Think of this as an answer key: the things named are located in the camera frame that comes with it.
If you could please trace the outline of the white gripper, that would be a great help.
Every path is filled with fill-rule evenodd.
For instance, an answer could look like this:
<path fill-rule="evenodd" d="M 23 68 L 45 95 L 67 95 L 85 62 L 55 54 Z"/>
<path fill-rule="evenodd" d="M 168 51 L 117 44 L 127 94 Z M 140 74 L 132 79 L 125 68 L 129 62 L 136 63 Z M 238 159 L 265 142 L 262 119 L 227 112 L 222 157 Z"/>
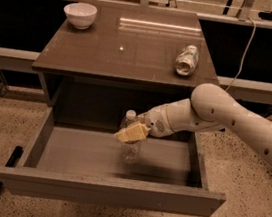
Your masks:
<path fill-rule="evenodd" d="M 140 114 L 140 122 L 120 129 L 114 136 L 120 142 L 130 142 L 144 140 L 149 134 L 155 138 L 173 134 L 167 117 L 167 107 L 167 105 L 163 104 Z"/>

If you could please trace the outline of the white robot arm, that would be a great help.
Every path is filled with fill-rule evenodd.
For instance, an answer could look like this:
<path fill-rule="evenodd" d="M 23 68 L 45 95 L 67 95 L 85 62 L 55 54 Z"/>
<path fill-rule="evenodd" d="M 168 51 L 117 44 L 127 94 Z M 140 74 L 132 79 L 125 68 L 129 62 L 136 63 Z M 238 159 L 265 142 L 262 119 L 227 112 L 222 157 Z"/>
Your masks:
<path fill-rule="evenodd" d="M 272 121 L 245 109 L 217 85 L 205 83 L 187 99 L 163 104 L 139 115 L 138 121 L 120 129 L 121 142 L 169 136 L 175 132 L 207 132 L 228 128 L 272 168 Z"/>

